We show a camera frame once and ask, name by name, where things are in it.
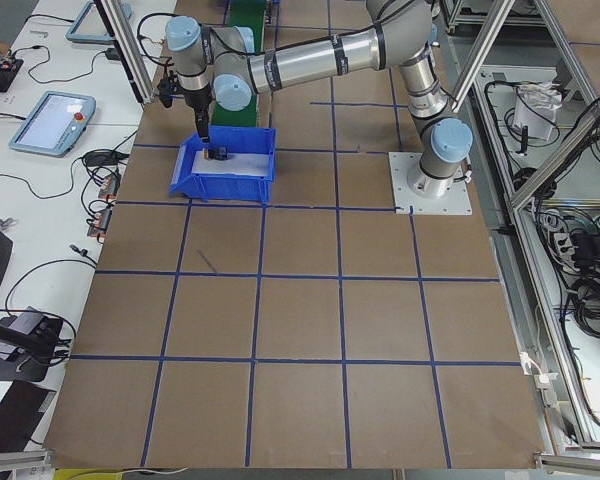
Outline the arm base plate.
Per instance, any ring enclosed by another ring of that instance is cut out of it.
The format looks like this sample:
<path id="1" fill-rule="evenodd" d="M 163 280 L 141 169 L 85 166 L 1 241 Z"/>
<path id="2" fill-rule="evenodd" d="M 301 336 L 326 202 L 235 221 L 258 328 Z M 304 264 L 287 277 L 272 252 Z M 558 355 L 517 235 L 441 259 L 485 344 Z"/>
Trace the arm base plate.
<path id="1" fill-rule="evenodd" d="M 421 153 L 390 152 L 389 163 L 395 212 L 412 215 L 472 214 L 467 184 L 457 167 L 447 179 L 427 177 L 421 170 Z"/>

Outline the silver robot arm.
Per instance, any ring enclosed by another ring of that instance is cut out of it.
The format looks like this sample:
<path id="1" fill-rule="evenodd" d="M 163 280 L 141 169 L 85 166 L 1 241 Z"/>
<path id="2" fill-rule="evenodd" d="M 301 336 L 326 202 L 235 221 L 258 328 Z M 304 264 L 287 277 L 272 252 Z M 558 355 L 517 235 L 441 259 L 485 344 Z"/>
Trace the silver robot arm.
<path id="1" fill-rule="evenodd" d="M 409 188 L 425 199 L 447 194 L 473 143 L 470 128 L 451 111 L 449 95 L 437 78 L 429 38 L 432 16 L 427 1 L 368 1 L 369 26 L 355 31 L 256 51 L 242 27 L 213 29 L 188 16 L 166 24 L 174 63 L 171 85 L 194 111 L 197 133 L 210 145 L 209 106 L 245 109 L 260 93 L 334 76 L 390 67 L 400 70 L 408 110 L 424 146 L 407 173 Z"/>

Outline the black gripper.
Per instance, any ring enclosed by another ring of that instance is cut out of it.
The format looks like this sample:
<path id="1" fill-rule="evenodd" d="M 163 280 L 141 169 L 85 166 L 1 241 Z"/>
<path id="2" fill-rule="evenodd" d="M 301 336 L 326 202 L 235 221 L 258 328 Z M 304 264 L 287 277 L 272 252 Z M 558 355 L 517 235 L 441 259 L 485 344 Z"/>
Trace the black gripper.
<path id="1" fill-rule="evenodd" d="M 182 89 L 185 103 L 194 110 L 195 126 L 200 140 L 204 144 L 210 143 L 209 134 L 209 106 L 211 104 L 211 88 L 204 87 L 197 90 Z"/>

